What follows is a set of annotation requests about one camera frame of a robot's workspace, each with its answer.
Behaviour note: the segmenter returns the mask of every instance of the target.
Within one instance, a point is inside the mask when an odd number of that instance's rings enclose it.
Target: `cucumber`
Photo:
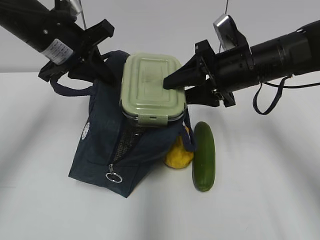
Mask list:
[[[211,128],[200,121],[194,128],[197,149],[192,163],[193,184],[200,192],[209,191],[216,177],[216,149]]]

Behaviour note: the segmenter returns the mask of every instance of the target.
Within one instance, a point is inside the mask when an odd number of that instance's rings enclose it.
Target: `bag handle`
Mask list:
[[[184,148],[188,152],[195,152],[197,149],[197,144],[195,140],[194,131],[191,128],[190,115],[188,109],[186,109],[185,112],[184,124],[189,129],[188,133],[186,128],[182,125],[182,129],[180,131]]]
[[[58,83],[58,79],[50,79],[50,84],[55,93],[64,96],[64,97],[82,97],[82,96],[91,96],[94,94],[94,89],[92,86],[89,86],[84,89],[73,89],[67,86],[63,86]]]

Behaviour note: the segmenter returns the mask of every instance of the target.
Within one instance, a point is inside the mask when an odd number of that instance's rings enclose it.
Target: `zipper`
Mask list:
[[[124,130],[125,125],[126,125],[125,122],[126,122],[126,119],[122,119],[121,124],[120,124],[120,128],[119,128],[119,133],[120,134],[118,135],[118,137],[116,139],[116,142],[115,142],[115,145],[113,147],[112,155],[110,156],[110,159],[112,159],[112,162],[109,164],[109,166],[113,165],[113,162],[115,161],[114,160],[115,159],[115,155],[117,153],[117,149],[118,149],[119,143],[120,143],[121,138],[123,136],[123,130]]]
[[[121,140],[123,138],[123,136],[127,133],[124,132],[124,130],[128,131],[128,129],[125,129],[125,127],[129,127],[129,124],[125,119],[122,121],[121,126],[120,126],[120,131],[122,132],[121,134],[119,134],[116,144],[113,148],[113,152],[111,155],[111,159],[113,159],[113,161],[109,164],[109,173],[107,173],[105,176],[108,180],[110,180],[113,183],[121,183],[123,181],[123,178],[116,172],[114,172],[114,165],[119,163],[121,160],[123,160],[128,154],[130,154],[132,152],[132,150],[136,147],[136,145],[138,144],[139,140],[135,141],[134,144],[129,146],[129,149],[120,157],[116,158],[116,154],[119,151],[119,146],[121,143]],[[141,131],[141,133],[135,133],[137,135],[138,138],[140,138],[144,133],[146,132],[145,128],[143,128],[143,130]]]

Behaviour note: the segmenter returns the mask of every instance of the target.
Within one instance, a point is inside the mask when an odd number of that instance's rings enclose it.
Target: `white table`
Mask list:
[[[268,116],[252,108],[256,90],[236,92],[235,107],[190,107],[215,137],[211,191],[195,190],[191,165],[160,165],[125,199],[68,178],[88,97],[58,96],[36,73],[0,74],[0,239],[320,239],[320,87],[286,90]],[[261,108],[274,93],[263,88]]]

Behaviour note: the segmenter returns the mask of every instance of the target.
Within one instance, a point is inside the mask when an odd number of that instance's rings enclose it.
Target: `green lunch box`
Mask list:
[[[173,56],[150,53],[130,55],[123,69],[120,105],[139,127],[167,126],[187,109],[185,89],[164,89],[164,78],[181,67]]]

